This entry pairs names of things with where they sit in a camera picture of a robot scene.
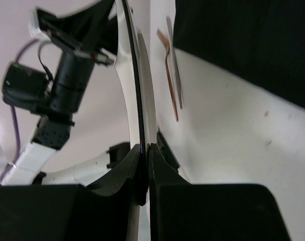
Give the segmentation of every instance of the copper fork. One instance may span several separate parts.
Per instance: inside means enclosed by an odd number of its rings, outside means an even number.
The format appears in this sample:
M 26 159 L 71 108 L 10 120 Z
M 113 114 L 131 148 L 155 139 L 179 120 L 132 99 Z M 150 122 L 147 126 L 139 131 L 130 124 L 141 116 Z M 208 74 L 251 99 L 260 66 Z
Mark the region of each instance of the copper fork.
M 174 93 L 174 89 L 173 89 L 171 74 L 170 74 L 169 68 L 168 68 L 168 56 L 170 53 L 170 44 L 169 44 L 168 38 L 162 33 L 162 31 L 160 29 L 157 30 L 157 36 L 159 37 L 159 39 L 161 40 L 161 42 L 163 43 L 163 45 L 166 49 L 165 66 L 166 66 L 166 73 L 167 73 L 167 79 L 168 79 L 168 86 L 169 86 L 169 91 L 171 93 L 173 108 L 174 108 L 174 112 L 175 112 L 175 118 L 176 118 L 176 121 L 178 121 L 176 98 L 175 98 L 175 93 Z

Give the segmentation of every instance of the cable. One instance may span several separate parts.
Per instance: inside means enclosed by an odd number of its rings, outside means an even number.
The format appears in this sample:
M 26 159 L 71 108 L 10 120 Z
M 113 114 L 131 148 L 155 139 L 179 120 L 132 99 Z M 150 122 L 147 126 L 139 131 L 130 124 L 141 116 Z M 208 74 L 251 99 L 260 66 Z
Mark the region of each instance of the cable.
M 39 41 L 38 39 L 33 39 L 33 40 L 27 42 L 18 52 L 18 54 L 15 58 L 15 62 L 19 62 L 21 57 L 23 56 L 23 54 L 38 41 Z M 15 163 L 20 156 L 21 141 L 20 141 L 19 126 L 18 126 L 18 118 L 17 118 L 16 109 L 14 108 L 14 106 L 11 106 L 11 114 L 12 114 L 14 132 L 15 132 L 15 136 L 16 136 L 16 153 L 12 160 L 12 163 Z
M 52 80 L 53 80 L 53 75 L 52 75 L 51 71 L 49 70 L 49 68 L 48 68 L 46 65 L 44 65 L 44 64 L 42 63 L 42 60 L 41 60 L 41 50 L 42 50 L 42 48 L 43 48 L 45 45 L 51 44 L 51 43 L 52 43 L 51 41 L 43 41 L 43 42 L 39 45 L 39 47 L 38 47 L 38 58 L 39 58 L 39 61 L 40 61 L 41 65 L 42 65 L 42 67 L 44 68 L 44 70 L 45 70 L 46 73 L 47 73 L 47 76 L 48 76 L 49 81 L 52 81 Z

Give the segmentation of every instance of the purple cable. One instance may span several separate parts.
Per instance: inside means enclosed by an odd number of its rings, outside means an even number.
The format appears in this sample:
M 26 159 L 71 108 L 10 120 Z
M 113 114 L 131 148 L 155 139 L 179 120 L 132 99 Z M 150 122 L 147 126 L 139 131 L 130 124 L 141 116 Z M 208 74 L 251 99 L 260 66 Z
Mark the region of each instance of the purple cable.
M 15 62 L 18 63 L 21 59 L 21 57 L 23 56 L 23 54 L 31 47 L 33 46 L 35 43 L 37 43 L 39 41 L 39 39 L 33 39 L 29 42 L 27 42 L 22 49 L 18 52 L 16 58 L 15 58 Z M 18 118 L 17 118 L 17 113 L 16 113 L 16 109 L 14 106 L 11 106 L 11 114 L 12 114 L 12 121 L 13 121 L 13 126 L 14 126 L 14 132 L 15 132 L 15 136 L 16 136 L 16 153 L 13 157 L 12 160 L 12 164 L 15 164 L 15 162 L 18 160 L 19 156 L 20 156 L 20 149 L 21 149 L 21 140 L 20 140 L 20 132 L 19 132 L 19 125 L 18 125 Z M 13 165 L 10 165 L 9 163 L 7 164 L 6 168 L 4 169 L 4 171 L 2 172 L 1 176 L 0 176 L 0 181 L 3 180 L 4 176 L 6 175 L 6 173 L 12 168 Z

